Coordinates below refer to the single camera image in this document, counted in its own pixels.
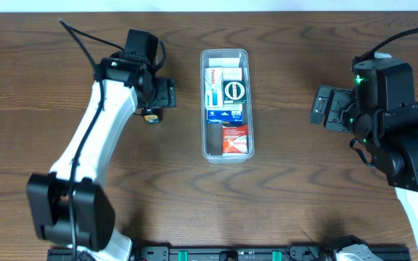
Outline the dark bottle white cap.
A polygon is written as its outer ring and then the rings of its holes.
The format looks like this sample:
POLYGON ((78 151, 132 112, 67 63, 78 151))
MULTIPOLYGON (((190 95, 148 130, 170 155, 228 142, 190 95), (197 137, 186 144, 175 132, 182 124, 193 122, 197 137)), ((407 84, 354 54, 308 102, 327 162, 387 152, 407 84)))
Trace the dark bottle white cap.
POLYGON ((149 124, 160 123, 163 119, 163 109, 161 108, 142 108, 141 116, 149 124))

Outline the white Panadol box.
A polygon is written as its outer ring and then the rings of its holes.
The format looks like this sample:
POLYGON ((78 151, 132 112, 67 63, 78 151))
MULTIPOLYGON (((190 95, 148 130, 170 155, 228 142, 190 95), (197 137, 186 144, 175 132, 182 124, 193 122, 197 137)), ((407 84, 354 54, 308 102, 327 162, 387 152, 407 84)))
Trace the white Panadol box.
POLYGON ((205 68, 205 108, 214 109, 223 106, 223 70, 221 67, 205 68))

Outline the green round-logo box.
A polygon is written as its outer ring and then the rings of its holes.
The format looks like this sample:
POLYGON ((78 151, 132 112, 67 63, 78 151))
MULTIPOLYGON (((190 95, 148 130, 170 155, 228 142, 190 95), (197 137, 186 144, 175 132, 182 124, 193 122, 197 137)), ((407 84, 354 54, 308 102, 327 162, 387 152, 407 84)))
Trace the green round-logo box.
POLYGON ((225 80, 223 84, 224 104, 244 104, 247 89, 241 80, 225 80))

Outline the clear plastic container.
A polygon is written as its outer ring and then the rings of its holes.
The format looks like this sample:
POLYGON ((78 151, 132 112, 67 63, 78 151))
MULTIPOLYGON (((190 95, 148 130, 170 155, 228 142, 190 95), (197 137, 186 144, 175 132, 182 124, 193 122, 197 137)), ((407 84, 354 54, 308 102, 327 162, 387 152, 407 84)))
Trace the clear plastic container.
POLYGON ((204 50, 200 76, 203 156, 213 164, 245 162, 255 151, 248 53, 204 50))

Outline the blue tall box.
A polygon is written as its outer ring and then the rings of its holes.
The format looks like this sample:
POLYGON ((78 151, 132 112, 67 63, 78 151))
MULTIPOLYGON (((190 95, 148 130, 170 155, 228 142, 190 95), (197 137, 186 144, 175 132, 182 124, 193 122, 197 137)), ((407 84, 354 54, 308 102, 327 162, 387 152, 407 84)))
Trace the blue tall box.
POLYGON ((227 104, 221 108, 206 110, 208 123, 240 125, 243 122, 243 106, 241 104, 227 104))

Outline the red Panadol box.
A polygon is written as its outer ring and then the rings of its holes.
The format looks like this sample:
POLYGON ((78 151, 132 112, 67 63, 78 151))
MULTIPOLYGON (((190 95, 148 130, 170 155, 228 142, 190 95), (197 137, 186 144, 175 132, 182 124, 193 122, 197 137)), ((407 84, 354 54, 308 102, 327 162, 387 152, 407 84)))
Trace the red Panadol box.
POLYGON ((224 126, 222 131, 222 153, 223 154, 247 154, 247 135, 246 125, 224 126))

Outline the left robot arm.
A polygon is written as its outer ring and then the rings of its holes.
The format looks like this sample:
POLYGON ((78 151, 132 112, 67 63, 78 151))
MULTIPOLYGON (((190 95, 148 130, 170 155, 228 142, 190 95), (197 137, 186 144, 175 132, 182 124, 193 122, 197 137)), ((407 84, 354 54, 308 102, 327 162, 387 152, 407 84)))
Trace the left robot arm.
POLYGON ((137 109, 176 106, 175 83, 157 77, 155 53, 118 51, 94 68, 86 111, 70 143, 46 175, 26 191, 36 236, 67 248, 65 260, 129 260, 133 242, 115 227, 104 185, 125 124, 137 109))

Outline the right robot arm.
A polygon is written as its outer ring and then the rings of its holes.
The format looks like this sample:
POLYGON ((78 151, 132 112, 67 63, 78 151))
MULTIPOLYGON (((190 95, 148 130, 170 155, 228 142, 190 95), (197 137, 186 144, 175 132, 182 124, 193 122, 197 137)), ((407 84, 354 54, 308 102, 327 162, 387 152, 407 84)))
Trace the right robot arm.
POLYGON ((353 135, 352 150, 395 189, 418 251, 418 101, 412 67, 380 57, 357 62, 352 71, 352 89, 319 86, 309 121, 353 135))

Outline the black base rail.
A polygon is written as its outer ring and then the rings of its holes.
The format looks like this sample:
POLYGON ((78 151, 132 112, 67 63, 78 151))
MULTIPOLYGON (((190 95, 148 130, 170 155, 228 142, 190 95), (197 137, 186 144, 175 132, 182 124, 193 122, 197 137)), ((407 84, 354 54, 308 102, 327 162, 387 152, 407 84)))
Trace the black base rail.
MULTIPOLYGON (((411 255, 406 247, 370 247, 369 250, 384 261, 410 261, 411 255)), ((72 251, 53 248, 48 250, 46 260, 70 260, 72 251)), ((128 260, 140 261, 309 261, 337 260, 331 252, 320 246, 293 244, 285 248, 169 248, 146 246, 131 252, 128 260)))

